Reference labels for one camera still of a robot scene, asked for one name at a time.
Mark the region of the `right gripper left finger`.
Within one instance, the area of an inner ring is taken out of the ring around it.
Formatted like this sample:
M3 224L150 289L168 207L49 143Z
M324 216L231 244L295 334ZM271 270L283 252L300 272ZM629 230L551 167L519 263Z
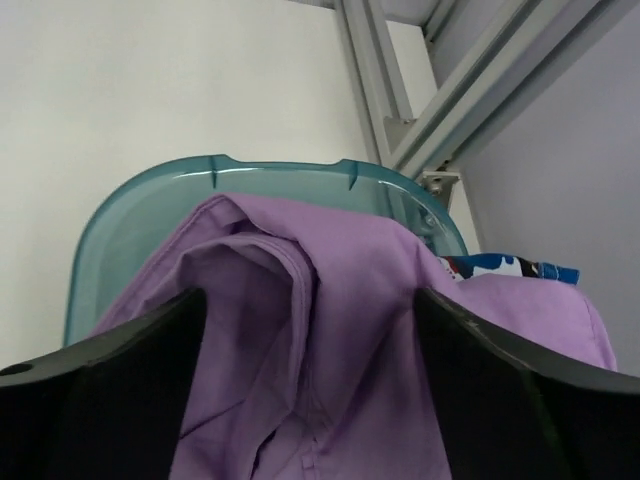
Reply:
M1 371L4 479L166 479L206 322L189 289L103 334Z

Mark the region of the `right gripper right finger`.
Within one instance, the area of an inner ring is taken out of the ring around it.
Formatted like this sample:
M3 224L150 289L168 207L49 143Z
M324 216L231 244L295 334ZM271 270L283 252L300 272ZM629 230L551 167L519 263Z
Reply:
M454 479L636 479L639 380L423 289L417 338Z

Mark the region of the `blue patterned trousers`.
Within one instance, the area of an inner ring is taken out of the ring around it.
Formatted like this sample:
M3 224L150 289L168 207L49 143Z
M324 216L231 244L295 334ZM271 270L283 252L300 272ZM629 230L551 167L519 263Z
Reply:
M574 268L499 253L441 256L439 261L456 281L494 274L539 278L577 285L580 278L580 271Z

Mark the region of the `purple trousers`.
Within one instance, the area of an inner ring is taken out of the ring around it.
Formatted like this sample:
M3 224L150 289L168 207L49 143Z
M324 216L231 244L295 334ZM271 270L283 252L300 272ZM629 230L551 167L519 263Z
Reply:
M198 206L103 316L106 331L181 291L207 322L173 479L446 479L416 345L413 295L434 288L551 350L614 369L574 287L455 280L391 219L248 195Z

